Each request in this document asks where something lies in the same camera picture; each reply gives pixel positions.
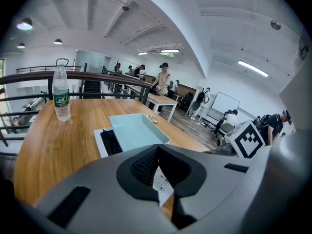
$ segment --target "white ceiling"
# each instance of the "white ceiling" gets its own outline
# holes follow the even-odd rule
[[[196,1],[211,34],[213,65],[234,69],[274,91],[279,91],[292,77],[301,24],[282,0]],[[127,12],[122,10],[126,5],[130,8]],[[16,29],[17,22],[25,17],[30,17],[34,24],[28,32]],[[271,28],[272,20],[282,24],[281,30]],[[16,51],[21,41],[27,45],[27,39],[60,28],[93,32],[132,52],[179,48],[181,53],[175,54],[176,61],[182,63],[188,58],[179,39],[139,6],[139,1],[132,0],[28,0],[12,20],[7,39],[14,39],[8,40],[6,51]],[[246,72],[237,64],[240,59],[267,72],[269,77]]]

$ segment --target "tray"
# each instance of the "tray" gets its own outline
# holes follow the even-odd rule
[[[109,120],[123,152],[170,142],[170,139],[144,114],[110,116]]]

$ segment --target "plastic bottle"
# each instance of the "plastic bottle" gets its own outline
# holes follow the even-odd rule
[[[53,101],[54,108],[59,121],[67,121],[70,119],[69,97],[67,74],[64,62],[59,61],[58,67],[53,76]]]

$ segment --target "green label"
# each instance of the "green label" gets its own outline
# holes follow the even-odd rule
[[[53,94],[53,100],[55,107],[65,107],[69,103],[68,93],[62,95]]]

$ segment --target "staircase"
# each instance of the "staircase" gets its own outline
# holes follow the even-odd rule
[[[84,82],[84,93],[101,93],[101,83],[100,81],[95,80],[86,80]],[[90,96],[83,96],[84,99],[101,99],[101,96],[97,95],[90,95]]]

